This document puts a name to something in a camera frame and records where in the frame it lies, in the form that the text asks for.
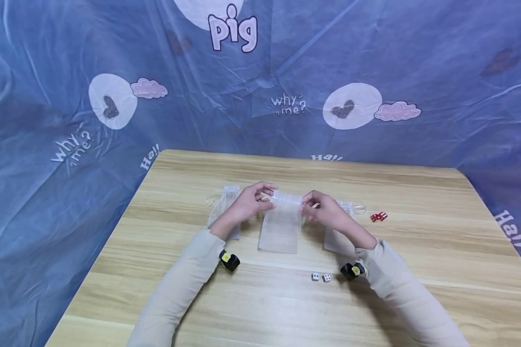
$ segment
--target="white circle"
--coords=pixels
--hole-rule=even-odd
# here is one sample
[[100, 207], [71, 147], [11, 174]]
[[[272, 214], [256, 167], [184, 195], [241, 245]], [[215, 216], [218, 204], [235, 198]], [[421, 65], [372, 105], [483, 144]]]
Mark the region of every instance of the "white circle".
[[[347, 117], [340, 118], [332, 113], [335, 107], [344, 107], [350, 100], [355, 103], [355, 106]], [[382, 105], [382, 95], [378, 89], [365, 83], [351, 83], [330, 94], [322, 107], [322, 116], [334, 129], [356, 129], [373, 120], [374, 113], [378, 111], [380, 105]]]
[[209, 30], [208, 16], [213, 14], [217, 18], [227, 19], [226, 12], [229, 4], [234, 4], [237, 14], [241, 11], [243, 0], [174, 0], [185, 18], [201, 29]]
[[[104, 111], [109, 108], [105, 96], [109, 96], [114, 102], [118, 110], [117, 116], [112, 118], [104, 116]], [[110, 73], [97, 75], [90, 81], [89, 101], [96, 117], [114, 130], [125, 127], [137, 108], [137, 97], [133, 95], [131, 85], [123, 78]]]

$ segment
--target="beige sleeve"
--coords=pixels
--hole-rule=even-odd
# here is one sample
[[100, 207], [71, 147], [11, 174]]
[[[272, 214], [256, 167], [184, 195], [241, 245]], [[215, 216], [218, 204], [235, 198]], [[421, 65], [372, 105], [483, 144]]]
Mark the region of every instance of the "beige sleeve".
[[367, 251], [356, 249], [367, 268], [370, 287], [399, 316], [409, 335], [425, 347], [469, 347], [444, 307], [411, 274], [385, 241]]
[[225, 242], [199, 231], [165, 274], [141, 312], [127, 347], [170, 347], [174, 330], [203, 284], [214, 273]]

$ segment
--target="blue fabric backdrop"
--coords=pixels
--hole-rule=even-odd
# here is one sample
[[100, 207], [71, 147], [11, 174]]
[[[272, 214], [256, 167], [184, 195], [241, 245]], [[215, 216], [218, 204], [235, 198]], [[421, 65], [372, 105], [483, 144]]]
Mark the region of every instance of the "blue fabric backdrop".
[[167, 148], [460, 168], [521, 254], [521, 0], [0, 0], [0, 347]]

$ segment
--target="wood grain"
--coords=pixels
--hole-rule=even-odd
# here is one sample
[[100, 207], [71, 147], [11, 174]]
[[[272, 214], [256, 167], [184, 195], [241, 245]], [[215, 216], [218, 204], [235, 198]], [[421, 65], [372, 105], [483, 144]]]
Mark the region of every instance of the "wood grain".
[[[521, 259], [470, 183], [454, 169], [163, 151], [141, 184], [48, 347], [118, 347], [212, 207], [224, 184], [258, 180], [317, 189], [367, 206], [357, 219], [387, 240], [474, 347], [521, 347]], [[388, 219], [369, 216], [386, 211]], [[262, 220], [243, 223], [177, 332], [175, 346], [410, 346], [363, 279], [345, 282], [322, 250], [324, 228], [303, 226], [297, 254], [257, 250]], [[312, 271], [333, 274], [312, 282]]]

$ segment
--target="drawstring bag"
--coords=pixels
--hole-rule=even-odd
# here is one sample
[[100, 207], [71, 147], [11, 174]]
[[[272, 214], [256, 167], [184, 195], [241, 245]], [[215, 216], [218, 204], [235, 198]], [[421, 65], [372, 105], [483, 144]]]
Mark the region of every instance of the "drawstring bag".
[[264, 215], [258, 248], [278, 253], [297, 253], [301, 231], [301, 196], [274, 191], [274, 208]]
[[[360, 214], [363, 214], [366, 210], [364, 205], [359, 205], [353, 207], [351, 201], [337, 200], [340, 207], [351, 216], [351, 218], [355, 219], [355, 212], [359, 211]], [[342, 233], [337, 230], [326, 228], [326, 233], [324, 234], [324, 249], [326, 251], [335, 252], [341, 255], [348, 256], [349, 258], [356, 258], [355, 254], [355, 246], [349, 241], [349, 239]]]
[[[224, 190], [222, 191], [222, 195], [220, 197], [220, 200], [218, 201], [218, 204], [210, 213], [207, 226], [210, 226], [210, 224], [214, 223], [214, 221], [217, 220], [218, 217], [220, 217], [221, 214], [224, 213], [228, 209], [228, 207], [230, 207], [231, 204], [233, 204], [233, 202], [237, 199], [238, 196], [239, 186], [224, 186]], [[234, 226], [232, 228], [228, 235], [228, 238], [232, 240], [239, 240], [240, 232], [241, 225], [238, 224], [237, 226]]]

